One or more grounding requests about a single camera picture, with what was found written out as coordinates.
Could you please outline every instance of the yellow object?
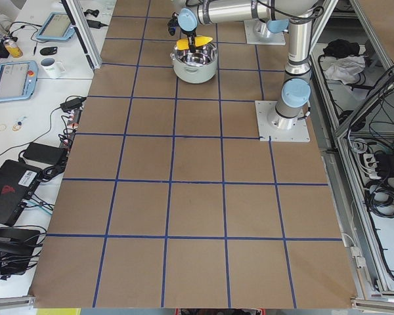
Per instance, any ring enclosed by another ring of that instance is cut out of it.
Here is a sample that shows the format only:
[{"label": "yellow object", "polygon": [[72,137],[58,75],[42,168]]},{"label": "yellow object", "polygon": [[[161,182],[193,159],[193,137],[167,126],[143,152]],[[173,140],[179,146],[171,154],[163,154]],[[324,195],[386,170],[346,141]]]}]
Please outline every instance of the yellow object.
[{"label": "yellow object", "polygon": [[37,315],[80,315],[80,308],[40,308]]},{"label": "yellow object", "polygon": [[[195,41],[196,41],[196,47],[199,47],[199,46],[207,45],[208,43],[213,41],[213,38],[208,36],[197,36],[195,37]],[[179,39],[177,41],[177,47],[179,51],[184,51],[185,49],[189,49],[190,47],[188,47],[188,39],[187,38]]]}]

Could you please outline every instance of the laptop logo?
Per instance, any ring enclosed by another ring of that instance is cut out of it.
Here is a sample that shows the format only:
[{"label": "laptop logo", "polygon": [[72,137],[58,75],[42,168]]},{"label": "laptop logo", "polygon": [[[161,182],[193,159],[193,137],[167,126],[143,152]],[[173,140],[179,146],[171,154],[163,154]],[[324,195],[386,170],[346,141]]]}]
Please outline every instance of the laptop logo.
[{"label": "laptop logo", "polygon": [[5,194],[8,194],[10,192],[15,193],[16,190],[12,186],[4,185],[3,189],[1,190],[1,194],[5,195]]}]

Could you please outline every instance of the small blue object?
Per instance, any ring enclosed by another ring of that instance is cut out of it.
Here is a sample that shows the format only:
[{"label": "small blue object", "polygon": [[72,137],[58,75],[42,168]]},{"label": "small blue object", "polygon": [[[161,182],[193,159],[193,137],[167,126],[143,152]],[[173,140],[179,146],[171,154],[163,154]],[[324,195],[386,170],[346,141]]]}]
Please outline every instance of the small blue object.
[{"label": "small blue object", "polygon": [[0,102],[29,99],[35,90],[37,77],[35,61],[0,64]]},{"label": "small blue object", "polygon": [[298,108],[309,100],[311,88],[302,79],[291,79],[283,85],[282,98],[289,107]]},{"label": "small blue object", "polygon": [[40,41],[67,41],[74,32],[66,13],[52,12],[39,29],[36,38]]},{"label": "small blue object", "polygon": [[281,33],[289,26],[289,20],[269,20],[267,21],[267,29],[272,33]]},{"label": "small blue object", "polygon": [[178,24],[182,30],[191,32],[198,25],[197,17],[190,9],[183,8],[178,15]]}]

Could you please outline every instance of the power adapter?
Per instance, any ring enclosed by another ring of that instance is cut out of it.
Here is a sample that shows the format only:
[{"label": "power adapter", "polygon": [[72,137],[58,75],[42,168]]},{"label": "power adapter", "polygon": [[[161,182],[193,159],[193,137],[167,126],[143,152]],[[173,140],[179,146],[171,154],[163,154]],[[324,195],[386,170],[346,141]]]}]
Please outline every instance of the power adapter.
[{"label": "power adapter", "polygon": [[76,110],[82,107],[82,103],[86,101],[85,97],[76,97],[60,104],[63,112],[68,113],[70,110]]},{"label": "power adapter", "polygon": [[67,149],[47,146],[40,143],[29,143],[23,152],[23,158],[49,165],[61,164],[67,156]]}]

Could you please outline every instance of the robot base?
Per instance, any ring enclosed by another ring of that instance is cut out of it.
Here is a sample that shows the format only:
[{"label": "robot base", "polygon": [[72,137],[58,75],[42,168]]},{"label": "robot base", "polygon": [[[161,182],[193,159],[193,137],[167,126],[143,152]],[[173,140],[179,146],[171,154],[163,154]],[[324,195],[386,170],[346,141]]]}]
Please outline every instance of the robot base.
[{"label": "robot base", "polygon": [[274,101],[255,101],[260,141],[269,141],[271,138],[273,142],[309,142],[309,133],[305,120],[298,120],[290,130],[277,129],[267,121],[267,114],[276,106],[276,103]]},{"label": "robot base", "polygon": [[254,33],[254,26],[257,20],[244,21],[245,25],[245,35],[247,37],[247,44],[252,45],[285,45],[283,33],[271,34],[268,38],[262,38]]}]

